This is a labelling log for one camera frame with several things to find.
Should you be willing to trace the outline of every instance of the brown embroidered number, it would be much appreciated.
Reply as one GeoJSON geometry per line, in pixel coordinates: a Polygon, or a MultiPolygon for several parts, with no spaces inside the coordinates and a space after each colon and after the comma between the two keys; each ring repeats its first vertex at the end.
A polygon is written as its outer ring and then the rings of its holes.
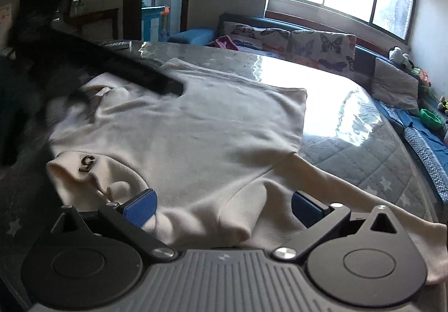
{"type": "Polygon", "coordinates": [[[81,166],[79,167],[80,172],[89,172],[95,163],[95,157],[93,155],[85,156],[81,160],[81,166]]]}

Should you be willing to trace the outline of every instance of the white plush toy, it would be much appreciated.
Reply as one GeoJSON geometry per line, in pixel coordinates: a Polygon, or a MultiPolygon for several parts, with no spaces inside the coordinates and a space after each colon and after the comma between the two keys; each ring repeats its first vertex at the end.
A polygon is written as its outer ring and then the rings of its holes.
{"type": "Polygon", "coordinates": [[[404,65],[407,70],[412,70],[412,65],[409,62],[409,54],[403,54],[400,47],[395,47],[394,49],[389,51],[389,59],[397,64],[400,68],[402,68],[404,65]]]}

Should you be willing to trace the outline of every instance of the blue gripper pad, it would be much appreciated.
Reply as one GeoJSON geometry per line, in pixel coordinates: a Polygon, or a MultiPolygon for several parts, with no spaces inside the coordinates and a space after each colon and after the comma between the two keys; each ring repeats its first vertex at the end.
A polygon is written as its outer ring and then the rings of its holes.
{"type": "Polygon", "coordinates": [[[295,192],[293,194],[293,198],[291,199],[291,210],[293,215],[297,217],[297,219],[307,229],[314,225],[317,221],[323,219],[327,214],[324,209],[317,206],[315,203],[311,202],[298,192],[295,192]]]}
{"type": "Polygon", "coordinates": [[[155,214],[156,209],[157,193],[153,189],[147,189],[140,197],[123,205],[123,216],[141,228],[155,214]]]}

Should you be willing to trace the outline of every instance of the window frame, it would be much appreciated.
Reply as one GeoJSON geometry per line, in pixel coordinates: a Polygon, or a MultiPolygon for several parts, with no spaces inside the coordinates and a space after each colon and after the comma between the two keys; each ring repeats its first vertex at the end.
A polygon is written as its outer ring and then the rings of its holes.
{"type": "Polygon", "coordinates": [[[350,18],[350,19],[355,20],[355,21],[357,21],[359,23],[368,25],[369,27],[372,27],[373,29],[376,29],[376,30],[378,30],[378,31],[380,31],[380,32],[382,32],[382,33],[384,33],[384,34],[386,34],[386,35],[396,39],[397,41],[400,41],[401,43],[404,43],[404,44],[407,45],[408,42],[409,42],[409,37],[410,37],[411,31],[412,31],[412,26],[414,24],[414,17],[415,17],[415,15],[414,15],[415,13],[414,12],[415,12],[415,5],[416,5],[416,1],[417,0],[412,0],[411,16],[409,18],[409,25],[408,25],[408,29],[406,31],[406,37],[404,39],[400,38],[399,36],[395,35],[392,32],[389,32],[386,29],[381,28],[380,26],[378,26],[376,24],[373,24],[373,17],[375,15],[375,9],[376,9],[376,2],[377,2],[377,0],[373,0],[372,11],[370,13],[370,19],[369,19],[368,22],[365,21],[365,20],[359,19],[359,18],[357,18],[355,16],[352,16],[350,14],[344,13],[342,11],[333,9],[331,7],[328,7],[328,6],[325,6],[324,4],[318,4],[318,3],[314,3],[314,2],[311,2],[311,1],[308,1],[308,0],[292,0],[292,1],[296,1],[296,2],[299,2],[299,3],[304,3],[304,4],[320,7],[322,9],[325,9],[325,10],[328,10],[328,11],[332,11],[334,13],[346,16],[347,18],[350,18]]]}

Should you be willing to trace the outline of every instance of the beige garment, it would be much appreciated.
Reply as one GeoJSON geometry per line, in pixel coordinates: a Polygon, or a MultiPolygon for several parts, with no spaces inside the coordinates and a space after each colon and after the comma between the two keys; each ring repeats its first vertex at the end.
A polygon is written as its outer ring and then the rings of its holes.
{"type": "Polygon", "coordinates": [[[447,277],[444,225],[413,216],[298,156],[304,91],[260,86],[179,60],[164,69],[186,82],[182,101],[113,88],[91,124],[77,123],[78,112],[55,132],[57,157],[48,173],[66,204],[95,209],[150,186],[159,207],[143,229],[159,240],[179,248],[267,250],[304,229],[291,213],[295,190],[353,211],[385,204],[422,253],[427,283],[447,277]],[[85,156],[95,162],[79,172],[85,156]]]}

